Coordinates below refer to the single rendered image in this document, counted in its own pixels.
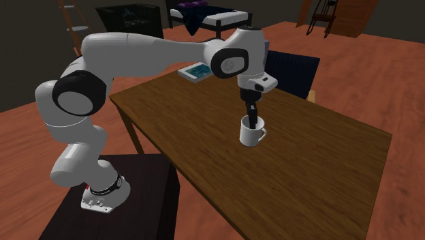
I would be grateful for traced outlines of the brown wooden table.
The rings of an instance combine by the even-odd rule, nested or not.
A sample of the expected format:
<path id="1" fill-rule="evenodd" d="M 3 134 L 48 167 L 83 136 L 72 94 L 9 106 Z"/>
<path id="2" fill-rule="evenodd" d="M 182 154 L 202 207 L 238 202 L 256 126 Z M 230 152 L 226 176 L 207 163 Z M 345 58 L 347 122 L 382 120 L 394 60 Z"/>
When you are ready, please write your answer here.
<path id="1" fill-rule="evenodd" d="M 235 78 L 172 72 L 110 99 L 246 240 L 365 240 L 389 133 L 275 89 L 245 147 Z"/>

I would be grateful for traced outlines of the wooden ladder shelf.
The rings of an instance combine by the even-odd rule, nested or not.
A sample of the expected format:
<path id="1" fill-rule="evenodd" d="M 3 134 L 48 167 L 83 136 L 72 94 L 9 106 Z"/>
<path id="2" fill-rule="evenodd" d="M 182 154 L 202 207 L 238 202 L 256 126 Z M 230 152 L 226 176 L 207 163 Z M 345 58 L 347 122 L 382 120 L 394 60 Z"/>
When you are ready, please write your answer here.
<path id="1" fill-rule="evenodd" d="M 93 30 L 74 0 L 57 0 L 57 2 L 67 26 L 66 30 L 71 36 L 74 52 L 79 57 L 82 55 L 83 39 L 92 34 Z"/>

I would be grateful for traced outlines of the bed with dark blanket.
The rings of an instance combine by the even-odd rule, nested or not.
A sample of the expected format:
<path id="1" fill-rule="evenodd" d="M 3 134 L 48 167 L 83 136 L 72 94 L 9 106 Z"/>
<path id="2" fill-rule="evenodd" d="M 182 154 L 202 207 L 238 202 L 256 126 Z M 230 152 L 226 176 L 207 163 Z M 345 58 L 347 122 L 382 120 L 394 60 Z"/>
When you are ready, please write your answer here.
<path id="1" fill-rule="evenodd" d="M 165 0 L 169 26 L 173 22 L 182 23 L 190 36 L 199 29 L 215 32 L 221 39 L 221 33 L 241 26 L 251 26 L 253 14 L 224 7 L 209 5 L 206 0 Z"/>

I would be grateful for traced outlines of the dark blue chair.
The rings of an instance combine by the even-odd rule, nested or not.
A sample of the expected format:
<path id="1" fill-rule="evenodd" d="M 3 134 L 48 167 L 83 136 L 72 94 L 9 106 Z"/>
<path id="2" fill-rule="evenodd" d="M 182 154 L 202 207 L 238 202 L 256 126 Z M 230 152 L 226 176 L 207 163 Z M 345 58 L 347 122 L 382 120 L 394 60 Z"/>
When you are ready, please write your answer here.
<path id="1" fill-rule="evenodd" d="M 307 99 L 320 58 L 269 50 L 265 72 L 278 80 L 277 89 Z"/>

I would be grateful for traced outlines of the white mug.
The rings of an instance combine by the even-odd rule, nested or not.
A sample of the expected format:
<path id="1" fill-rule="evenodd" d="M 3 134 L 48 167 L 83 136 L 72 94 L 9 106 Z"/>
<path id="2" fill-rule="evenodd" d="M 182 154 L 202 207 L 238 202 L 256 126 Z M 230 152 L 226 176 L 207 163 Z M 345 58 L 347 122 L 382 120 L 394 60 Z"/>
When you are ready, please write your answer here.
<path id="1" fill-rule="evenodd" d="M 240 142 L 246 147 L 255 147 L 262 141 L 266 135 L 265 122 L 261 117 L 257 117 L 257 123 L 254 128 L 250 128 L 249 116 L 245 115 L 241 119 L 240 125 Z"/>

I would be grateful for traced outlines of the teal and white book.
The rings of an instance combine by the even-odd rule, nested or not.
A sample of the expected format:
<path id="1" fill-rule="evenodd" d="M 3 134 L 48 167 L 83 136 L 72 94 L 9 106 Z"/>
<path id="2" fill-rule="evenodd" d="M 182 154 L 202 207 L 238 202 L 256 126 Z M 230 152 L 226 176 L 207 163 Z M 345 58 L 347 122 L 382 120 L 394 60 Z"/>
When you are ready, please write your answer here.
<path id="1" fill-rule="evenodd" d="M 192 83 L 198 83 L 212 76 L 213 72 L 208 65 L 202 62 L 198 62 L 179 69 L 177 74 L 191 81 Z"/>

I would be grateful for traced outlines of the dark robot stand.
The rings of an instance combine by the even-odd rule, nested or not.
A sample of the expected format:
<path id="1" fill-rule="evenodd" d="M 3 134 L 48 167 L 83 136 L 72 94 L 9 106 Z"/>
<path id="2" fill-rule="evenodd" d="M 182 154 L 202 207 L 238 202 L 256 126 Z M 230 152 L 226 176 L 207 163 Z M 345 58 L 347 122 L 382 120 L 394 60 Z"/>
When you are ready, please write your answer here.
<path id="1" fill-rule="evenodd" d="M 131 186 L 111 213 L 80 206 L 86 187 L 72 187 L 39 240 L 174 240 L 180 183 L 162 154 L 106 155 Z"/>

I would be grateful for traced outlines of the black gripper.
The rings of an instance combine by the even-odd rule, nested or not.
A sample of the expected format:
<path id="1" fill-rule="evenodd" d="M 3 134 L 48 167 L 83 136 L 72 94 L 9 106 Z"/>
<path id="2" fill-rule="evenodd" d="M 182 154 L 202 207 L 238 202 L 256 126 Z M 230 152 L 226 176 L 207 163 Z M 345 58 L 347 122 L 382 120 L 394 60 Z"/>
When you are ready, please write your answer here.
<path id="1" fill-rule="evenodd" d="M 240 98 L 242 101 L 246 103 L 247 115 L 249 118 L 249 128 L 255 129 L 257 125 L 256 102 L 261 100 L 262 92 L 240 88 Z"/>

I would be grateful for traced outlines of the black metal rack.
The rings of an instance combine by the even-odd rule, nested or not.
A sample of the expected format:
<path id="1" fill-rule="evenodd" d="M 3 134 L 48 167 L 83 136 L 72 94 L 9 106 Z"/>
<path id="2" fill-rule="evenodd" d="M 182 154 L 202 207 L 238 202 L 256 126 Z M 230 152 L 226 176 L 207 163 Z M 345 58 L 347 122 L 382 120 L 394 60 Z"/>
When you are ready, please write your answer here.
<path id="1" fill-rule="evenodd" d="M 311 17 L 311 22 L 306 35 L 309 35 L 313 31 L 316 22 L 319 21 L 327 23 L 327 27 L 324 31 L 324 38 L 327 38 L 327 36 L 330 34 L 333 22 L 336 19 L 335 12 L 337 4 L 338 0 L 319 0 Z"/>

